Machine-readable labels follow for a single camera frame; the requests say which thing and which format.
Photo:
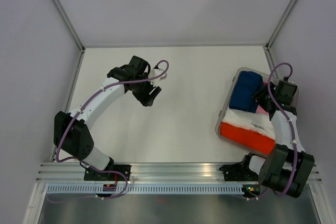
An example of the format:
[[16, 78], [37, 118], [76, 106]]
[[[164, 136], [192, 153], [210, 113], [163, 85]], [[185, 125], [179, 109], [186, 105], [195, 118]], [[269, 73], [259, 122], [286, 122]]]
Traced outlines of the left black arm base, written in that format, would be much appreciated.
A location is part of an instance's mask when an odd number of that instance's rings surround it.
[[87, 168], [84, 175], [84, 181], [89, 182], [115, 182], [125, 181], [130, 179], [131, 165], [114, 164], [113, 167], [109, 167], [108, 170], [112, 170], [113, 173], [103, 173], [95, 171], [92, 168]]

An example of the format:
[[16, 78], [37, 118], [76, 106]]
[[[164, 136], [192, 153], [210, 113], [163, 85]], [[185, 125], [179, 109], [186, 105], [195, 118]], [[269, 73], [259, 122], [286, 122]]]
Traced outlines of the blue t-shirt with print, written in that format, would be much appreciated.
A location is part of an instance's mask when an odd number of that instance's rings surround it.
[[229, 108], [244, 112], [256, 113], [258, 104], [254, 95], [263, 88], [264, 82], [260, 74], [242, 71], [233, 89]]

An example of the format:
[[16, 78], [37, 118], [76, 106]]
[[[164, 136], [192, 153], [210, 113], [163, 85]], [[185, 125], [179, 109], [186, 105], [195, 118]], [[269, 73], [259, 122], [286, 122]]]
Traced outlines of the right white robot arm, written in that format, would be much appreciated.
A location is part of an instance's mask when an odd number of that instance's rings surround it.
[[255, 94], [256, 102], [269, 113], [276, 143], [266, 158], [249, 153], [239, 167], [243, 178], [257, 176], [260, 185], [293, 198], [301, 195], [314, 166], [296, 128], [297, 111], [292, 105], [296, 92], [295, 84], [280, 80]]

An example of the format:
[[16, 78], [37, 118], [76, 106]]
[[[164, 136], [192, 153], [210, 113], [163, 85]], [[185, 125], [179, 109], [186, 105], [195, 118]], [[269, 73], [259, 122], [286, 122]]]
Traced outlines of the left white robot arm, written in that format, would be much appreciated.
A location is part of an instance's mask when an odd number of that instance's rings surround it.
[[114, 160], [94, 145], [90, 129], [103, 112], [127, 92], [144, 107], [152, 106], [154, 99], [161, 92], [159, 82], [166, 78], [167, 69], [150, 64], [133, 56], [130, 62], [115, 67], [99, 88], [83, 103], [70, 112], [60, 111], [54, 119], [55, 160], [62, 163], [60, 151], [68, 153], [69, 159], [76, 159], [87, 168], [96, 171], [104, 180], [114, 176]]

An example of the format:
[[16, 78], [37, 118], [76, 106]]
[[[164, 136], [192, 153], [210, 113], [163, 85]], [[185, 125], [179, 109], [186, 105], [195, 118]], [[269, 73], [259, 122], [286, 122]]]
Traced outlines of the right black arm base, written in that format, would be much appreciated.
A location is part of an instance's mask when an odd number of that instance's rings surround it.
[[258, 180], [258, 175], [244, 162], [223, 165], [219, 170], [223, 173], [226, 182], [256, 182]]

